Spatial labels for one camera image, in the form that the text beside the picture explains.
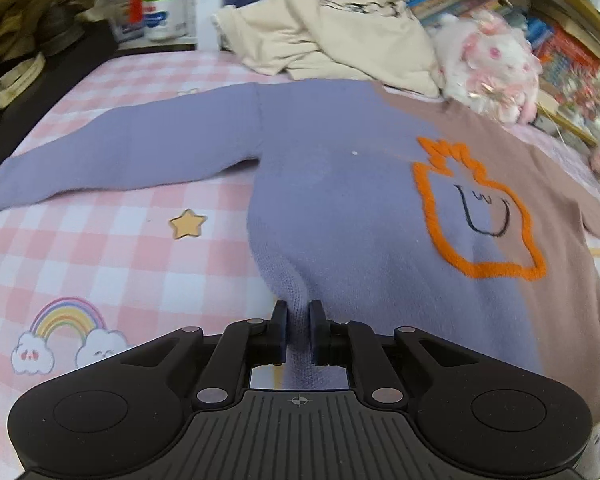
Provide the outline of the pink white bunny plush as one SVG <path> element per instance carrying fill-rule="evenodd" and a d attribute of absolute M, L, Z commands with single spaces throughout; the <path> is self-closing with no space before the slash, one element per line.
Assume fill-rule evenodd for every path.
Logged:
<path fill-rule="evenodd" d="M 521 29 L 487 10 L 444 14 L 431 40 L 446 98 L 504 125 L 532 122 L 542 66 Z"/>

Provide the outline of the white plastic jar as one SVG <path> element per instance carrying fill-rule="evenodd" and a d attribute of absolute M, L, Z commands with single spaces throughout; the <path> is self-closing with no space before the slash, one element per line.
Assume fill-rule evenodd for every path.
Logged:
<path fill-rule="evenodd" d="M 186 0 L 143 0 L 144 36 L 150 41 L 185 36 L 185 5 Z"/>

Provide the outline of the purple and mauve sweater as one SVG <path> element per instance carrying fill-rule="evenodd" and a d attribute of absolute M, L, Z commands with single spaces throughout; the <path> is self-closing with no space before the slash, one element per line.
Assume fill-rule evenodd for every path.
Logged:
<path fill-rule="evenodd" d="M 600 201 L 536 146 L 455 101 L 378 82 L 236 84 L 108 110 L 6 159 L 0 212 L 79 191 L 200 181 L 256 163 L 247 231 L 294 321 L 288 382 L 309 370 L 308 304 L 381 333 L 414 325 L 562 382 L 600 420 Z"/>

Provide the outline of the pink checkered desk mat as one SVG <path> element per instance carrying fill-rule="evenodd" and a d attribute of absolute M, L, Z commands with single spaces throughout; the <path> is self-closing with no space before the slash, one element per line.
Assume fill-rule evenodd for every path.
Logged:
<path fill-rule="evenodd" d="M 112 106 L 140 104 L 241 82 L 276 84 L 229 54 L 176 52 L 118 58 L 55 105 L 24 140 L 34 148 Z M 0 479 L 21 472 L 6 430 L 18 396 L 45 379 L 141 344 L 181 325 L 212 334 L 242 314 L 268 314 L 274 299 L 247 248 L 253 169 L 210 181 L 89 192 L 0 213 Z M 207 216 L 201 236 L 175 240 L 169 221 Z M 43 365 L 12 367 L 12 352 L 43 350 Z"/>

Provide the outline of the cream folded garment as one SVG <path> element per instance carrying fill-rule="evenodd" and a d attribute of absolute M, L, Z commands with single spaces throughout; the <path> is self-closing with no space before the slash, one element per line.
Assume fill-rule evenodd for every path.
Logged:
<path fill-rule="evenodd" d="M 434 46 L 404 0 L 260 0 L 223 6 L 214 24 L 255 72 L 293 80 L 377 80 L 436 98 Z"/>

